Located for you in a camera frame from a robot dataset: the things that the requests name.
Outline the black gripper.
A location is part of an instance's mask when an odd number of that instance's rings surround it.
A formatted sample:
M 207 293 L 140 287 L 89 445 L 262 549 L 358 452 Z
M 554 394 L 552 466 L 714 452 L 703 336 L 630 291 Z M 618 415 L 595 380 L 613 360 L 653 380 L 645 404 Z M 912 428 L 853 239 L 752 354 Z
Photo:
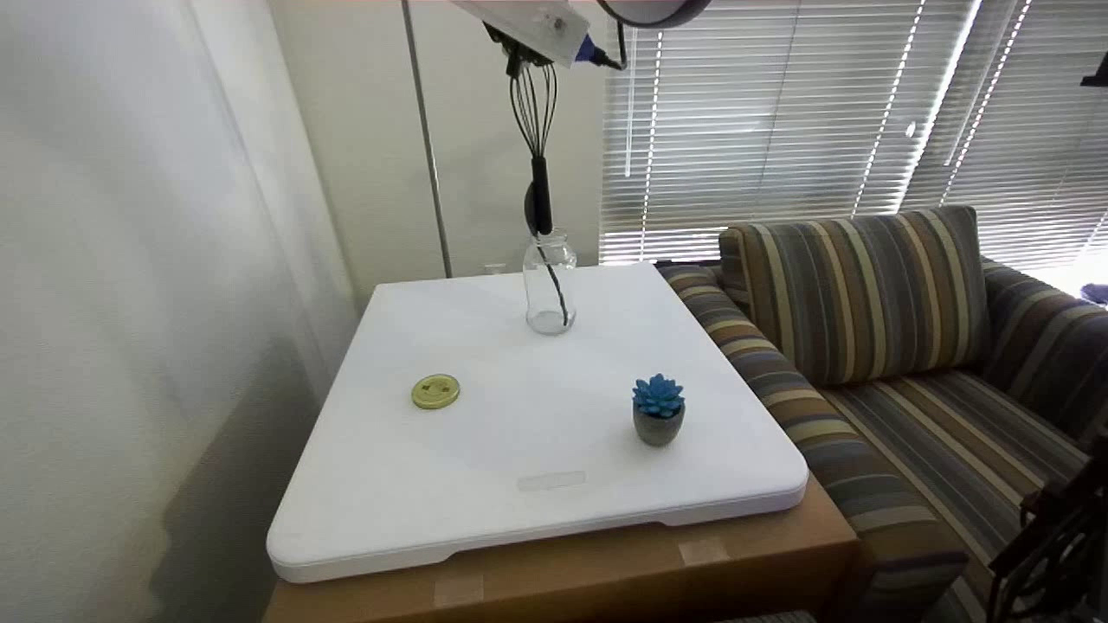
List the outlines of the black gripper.
M 552 66 L 554 59 L 537 51 L 537 50 L 526 50 L 524 42 L 516 42 L 513 34 L 499 32 L 494 24 L 481 21 L 488 37 L 509 57 L 507 62 L 507 77 L 509 79 L 520 79 L 524 72 L 524 62 L 533 62 L 533 66 Z

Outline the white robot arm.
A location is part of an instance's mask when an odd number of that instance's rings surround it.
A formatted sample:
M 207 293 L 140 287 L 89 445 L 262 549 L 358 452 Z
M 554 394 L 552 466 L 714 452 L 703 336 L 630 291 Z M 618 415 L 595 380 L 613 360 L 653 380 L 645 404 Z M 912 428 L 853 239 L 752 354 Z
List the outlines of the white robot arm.
M 507 50 L 509 77 L 531 66 L 610 66 L 610 57 L 588 37 L 588 21 L 567 0 L 463 0 L 467 9 Z M 595 0 L 619 28 L 680 28 L 711 0 Z

